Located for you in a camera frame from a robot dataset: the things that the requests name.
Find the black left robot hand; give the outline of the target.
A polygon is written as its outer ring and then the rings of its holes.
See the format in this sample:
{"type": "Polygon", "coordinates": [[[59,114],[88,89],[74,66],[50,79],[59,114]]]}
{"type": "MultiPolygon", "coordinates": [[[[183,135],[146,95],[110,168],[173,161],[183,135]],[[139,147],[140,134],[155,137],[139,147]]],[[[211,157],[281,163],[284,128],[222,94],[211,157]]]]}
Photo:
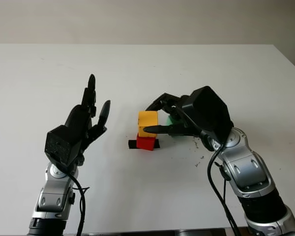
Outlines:
{"type": "Polygon", "coordinates": [[[65,122],[69,134],[73,136],[74,142],[70,145],[70,155],[66,162],[67,167],[71,167],[77,162],[82,165],[83,162],[78,159],[83,156],[88,146],[103,135],[106,130],[106,122],[110,112],[111,101],[107,100],[100,111],[98,123],[92,124],[91,119],[96,115],[96,91],[95,76],[90,75],[88,86],[85,88],[81,104],[76,105],[65,122]]]}

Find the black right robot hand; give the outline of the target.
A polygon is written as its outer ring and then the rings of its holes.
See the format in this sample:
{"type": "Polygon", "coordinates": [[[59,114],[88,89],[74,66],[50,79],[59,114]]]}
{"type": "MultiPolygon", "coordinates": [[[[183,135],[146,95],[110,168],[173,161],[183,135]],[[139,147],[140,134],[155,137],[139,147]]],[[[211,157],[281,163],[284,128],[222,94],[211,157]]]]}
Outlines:
{"type": "Polygon", "coordinates": [[[163,110],[174,119],[170,125],[148,125],[143,128],[146,133],[199,137],[210,151],[213,147],[209,141],[225,143],[233,127],[227,105],[210,87],[181,97],[164,93],[146,110],[163,110]]]}

